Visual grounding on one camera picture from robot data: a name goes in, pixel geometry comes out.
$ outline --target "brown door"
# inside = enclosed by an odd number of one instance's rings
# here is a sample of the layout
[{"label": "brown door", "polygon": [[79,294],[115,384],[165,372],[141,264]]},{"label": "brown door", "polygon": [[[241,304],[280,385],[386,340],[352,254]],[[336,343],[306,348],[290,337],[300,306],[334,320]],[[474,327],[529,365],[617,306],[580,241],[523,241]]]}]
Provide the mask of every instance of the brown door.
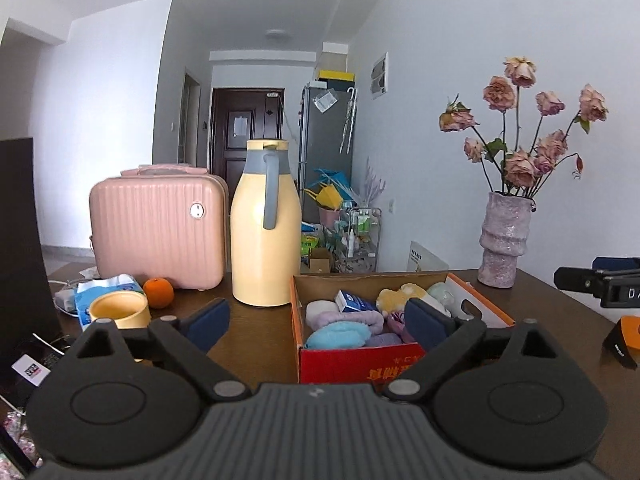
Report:
[{"label": "brown door", "polygon": [[233,198],[244,170],[246,142],[282,136],[284,90],[217,89],[213,93],[213,172]]}]

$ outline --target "pink rose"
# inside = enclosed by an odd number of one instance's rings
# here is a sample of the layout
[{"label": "pink rose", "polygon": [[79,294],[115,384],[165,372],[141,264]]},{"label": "pink rose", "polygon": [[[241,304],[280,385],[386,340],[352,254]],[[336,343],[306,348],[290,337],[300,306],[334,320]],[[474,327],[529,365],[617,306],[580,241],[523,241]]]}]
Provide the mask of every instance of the pink rose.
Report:
[{"label": "pink rose", "polygon": [[514,85],[529,88],[535,84],[536,66],[526,57],[508,57],[504,64],[507,66],[504,75],[511,79]]},{"label": "pink rose", "polygon": [[516,105],[516,94],[505,77],[494,75],[489,86],[482,91],[482,98],[491,110],[505,112]]},{"label": "pink rose", "polygon": [[604,105],[604,95],[595,91],[593,86],[585,85],[580,92],[580,118],[583,121],[604,121],[608,111]]},{"label": "pink rose", "polygon": [[566,135],[562,130],[556,130],[538,141],[538,155],[548,158],[553,164],[567,149]]},{"label": "pink rose", "polygon": [[484,145],[478,139],[467,137],[465,139],[465,153],[471,162],[482,162]]},{"label": "pink rose", "polygon": [[529,153],[515,152],[504,164],[506,179],[514,186],[532,187],[536,183],[536,168]]},{"label": "pink rose", "polygon": [[533,167],[536,168],[536,172],[538,176],[540,176],[553,171],[554,164],[548,158],[546,158],[546,156],[538,155],[533,159]]},{"label": "pink rose", "polygon": [[538,103],[538,110],[542,116],[556,115],[564,110],[564,103],[558,99],[558,96],[554,92],[540,92],[536,94],[536,102]]},{"label": "pink rose", "polygon": [[469,111],[452,111],[444,112],[440,116],[440,129],[443,132],[457,132],[459,130],[466,130],[471,126],[475,126],[476,120]]}]

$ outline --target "thermos handle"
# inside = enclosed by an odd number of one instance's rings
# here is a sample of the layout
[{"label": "thermos handle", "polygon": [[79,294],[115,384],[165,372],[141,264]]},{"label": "thermos handle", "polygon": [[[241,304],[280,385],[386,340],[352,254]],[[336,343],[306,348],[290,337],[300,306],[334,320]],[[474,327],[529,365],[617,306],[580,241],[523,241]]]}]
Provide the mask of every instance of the thermos handle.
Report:
[{"label": "thermos handle", "polygon": [[262,227],[276,228],[278,220],[278,184],[280,182],[280,159],[273,146],[265,146],[264,161],[267,165],[267,178],[264,188],[264,219]]}]

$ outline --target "yellow sponge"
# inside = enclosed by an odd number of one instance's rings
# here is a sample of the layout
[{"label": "yellow sponge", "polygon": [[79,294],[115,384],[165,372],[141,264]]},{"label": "yellow sponge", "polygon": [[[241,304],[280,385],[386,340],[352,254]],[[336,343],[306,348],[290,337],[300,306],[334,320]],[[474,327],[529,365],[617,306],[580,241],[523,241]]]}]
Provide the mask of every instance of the yellow sponge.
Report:
[{"label": "yellow sponge", "polygon": [[404,310],[404,305],[408,300],[409,297],[401,290],[385,288],[378,294],[376,308],[386,317],[396,310]]},{"label": "yellow sponge", "polygon": [[400,291],[404,292],[408,298],[418,298],[419,300],[427,295],[427,291],[415,283],[405,283],[400,287]]}]

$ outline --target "green leaf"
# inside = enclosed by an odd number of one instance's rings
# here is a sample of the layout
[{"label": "green leaf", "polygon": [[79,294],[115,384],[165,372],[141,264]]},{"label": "green leaf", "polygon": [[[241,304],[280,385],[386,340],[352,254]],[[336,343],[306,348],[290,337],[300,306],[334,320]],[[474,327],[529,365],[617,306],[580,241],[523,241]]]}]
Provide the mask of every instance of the green leaf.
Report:
[{"label": "green leaf", "polygon": [[591,123],[589,121],[583,121],[582,119],[580,119],[580,126],[586,134],[589,133],[589,129],[591,127]]},{"label": "green leaf", "polygon": [[495,162],[495,157],[500,152],[506,152],[507,146],[500,137],[496,137],[491,142],[488,142],[486,145],[486,153],[484,154],[484,158],[486,160],[490,160],[491,162]]},{"label": "green leaf", "polygon": [[462,102],[458,101],[454,106],[454,110],[456,112],[468,112],[471,110],[471,108],[467,108],[465,105],[462,104]]}]

